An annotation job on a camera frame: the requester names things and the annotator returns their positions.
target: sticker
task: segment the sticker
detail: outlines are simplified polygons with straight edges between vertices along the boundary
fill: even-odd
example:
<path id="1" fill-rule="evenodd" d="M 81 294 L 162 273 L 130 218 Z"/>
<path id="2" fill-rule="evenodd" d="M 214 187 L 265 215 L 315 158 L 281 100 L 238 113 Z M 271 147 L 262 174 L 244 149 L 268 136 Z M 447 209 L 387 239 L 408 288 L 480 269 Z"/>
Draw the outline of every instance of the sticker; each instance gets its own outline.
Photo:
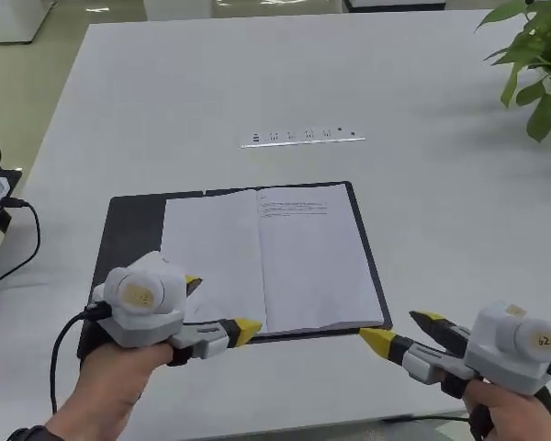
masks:
<path id="1" fill-rule="evenodd" d="M 508 308 L 506 308 L 506 313 L 508 315 L 513 315 L 515 317 L 524 317 L 526 315 L 526 311 L 520 306 L 516 306 L 516 305 L 511 305 Z"/>
<path id="2" fill-rule="evenodd" d="M 531 336 L 531 344 L 538 349 L 551 351 L 551 333 L 536 331 Z"/>
<path id="3" fill-rule="evenodd" d="M 121 298 L 130 306 L 137 308 L 150 308 L 153 305 L 153 293 L 139 285 L 129 283 L 122 291 Z"/>

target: electrical outlet strip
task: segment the electrical outlet strip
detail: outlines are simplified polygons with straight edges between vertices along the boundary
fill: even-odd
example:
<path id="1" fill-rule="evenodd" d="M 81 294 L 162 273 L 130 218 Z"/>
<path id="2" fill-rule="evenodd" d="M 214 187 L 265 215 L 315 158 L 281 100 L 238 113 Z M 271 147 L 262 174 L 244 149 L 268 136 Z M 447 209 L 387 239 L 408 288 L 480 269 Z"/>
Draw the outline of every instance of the electrical outlet strip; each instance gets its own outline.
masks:
<path id="1" fill-rule="evenodd" d="M 344 127 L 308 128 L 301 130 L 274 130 L 256 132 L 241 144 L 242 149 L 276 147 L 282 145 L 322 144 L 328 142 L 365 141 L 355 130 Z"/>

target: white paper page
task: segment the white paper page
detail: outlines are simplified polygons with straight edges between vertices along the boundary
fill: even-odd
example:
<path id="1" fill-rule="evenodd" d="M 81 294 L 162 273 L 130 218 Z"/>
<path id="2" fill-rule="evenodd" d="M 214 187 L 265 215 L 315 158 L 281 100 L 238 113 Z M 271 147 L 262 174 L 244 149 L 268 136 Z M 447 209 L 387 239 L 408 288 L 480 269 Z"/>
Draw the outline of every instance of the white paper page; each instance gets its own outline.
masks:
<path id="1" fill-rule="evenodd" d="M 382 323 L 345 185 L 257 195 L 269 331 Z"/>
<path id="2" fill-rule="evenodd" d="M 202 284 L 186 301 L 186 320 L 243 317 L 265 327 L 264 282 L 255 190 L 170 199 L 162 254 Z"/>

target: hand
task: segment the hand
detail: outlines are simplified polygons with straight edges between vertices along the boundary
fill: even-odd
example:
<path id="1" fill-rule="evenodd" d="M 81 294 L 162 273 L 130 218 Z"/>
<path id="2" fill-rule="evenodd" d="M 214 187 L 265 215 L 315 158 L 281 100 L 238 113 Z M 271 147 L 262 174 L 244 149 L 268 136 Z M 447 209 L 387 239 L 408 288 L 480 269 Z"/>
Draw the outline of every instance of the hand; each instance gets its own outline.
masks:
<path id="1" fill-rule="evenodd" d="M 45 424 L 47 429 L 65 441 L 117 439 L 151 373 L 172 357 L 166 344 L 100 346 L 85 359 L 72 396 Z"/>
<path id="2" fill-rule="evenodd" d="M 470 413 L 479 404 L 489 408 L 494 423 L 490 441 L 551 441 L 551 414 L 534 397 L 474 379 L 467 385 L 463 399 Z"/>

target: table surface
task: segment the table surface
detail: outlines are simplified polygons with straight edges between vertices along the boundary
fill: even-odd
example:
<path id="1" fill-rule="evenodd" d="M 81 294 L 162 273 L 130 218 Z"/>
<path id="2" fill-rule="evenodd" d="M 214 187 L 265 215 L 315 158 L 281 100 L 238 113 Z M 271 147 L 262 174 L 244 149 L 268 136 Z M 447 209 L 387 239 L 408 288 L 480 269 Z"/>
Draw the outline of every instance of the table surface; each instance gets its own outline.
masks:
<path id="1" fill-rule="evenodd" d="M 519 23 L 484 12 L 92 26 L 24 198 L 38 257 L 0 285 L 0 436 L 49 416 L 51 347 L 86 302 L 118 195 L 350 180 L 395 329 L 409 310 L 471 325 L 493 300 L 551 319 L 551 135 L 499 102 L 482 63 Z M 522 82 L 531 80 L 528 73 Z M 346 124 L 367 141 L 247 149 L 256 130 Z M 34 246 L 15 217 L 0 274 Z M 58 366 L 71 393 L 79 326 Z M 461 408 L 357 336 L 251 345 L 156 373 L 125 440 L 173 440 Z"/>

